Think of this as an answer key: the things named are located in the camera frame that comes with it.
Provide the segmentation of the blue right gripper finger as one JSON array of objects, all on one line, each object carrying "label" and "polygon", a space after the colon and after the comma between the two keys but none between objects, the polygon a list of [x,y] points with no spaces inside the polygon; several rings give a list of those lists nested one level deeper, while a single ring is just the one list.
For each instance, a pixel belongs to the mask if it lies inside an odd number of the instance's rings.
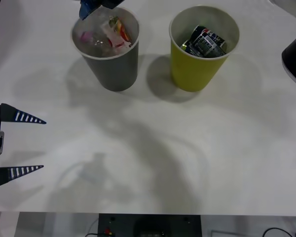
[{"label": "blue right gripper finger", "polygon": [[92,12],[101,7],[104,2],[104,0],[80,0],[80,19],[86,19]]}]

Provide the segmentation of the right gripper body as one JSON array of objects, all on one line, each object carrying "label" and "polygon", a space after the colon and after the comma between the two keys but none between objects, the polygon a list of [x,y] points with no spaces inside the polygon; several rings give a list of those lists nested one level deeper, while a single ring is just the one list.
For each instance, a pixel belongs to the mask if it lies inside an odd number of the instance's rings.
[{"label": "right gripper body", "polygon": [[106,0],[106,8],[114,9],[123,2],[124,0]]}]

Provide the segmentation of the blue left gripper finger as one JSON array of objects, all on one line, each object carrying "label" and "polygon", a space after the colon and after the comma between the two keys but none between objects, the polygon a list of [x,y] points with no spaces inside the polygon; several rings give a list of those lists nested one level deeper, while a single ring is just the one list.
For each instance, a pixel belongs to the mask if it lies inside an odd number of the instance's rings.
[{"label": "blue left gripper finger", "polygon": [[2,122],[46,123],[44,120],[5,103],[0,104],[0,120]]},{"label": "blue left gripper finger", "polygon": [[33,173],[41,168],[43,165],[34,166],[15,166],[15,167],[0,167],[0,186],[17,178],[23,177],[27,174]]}]

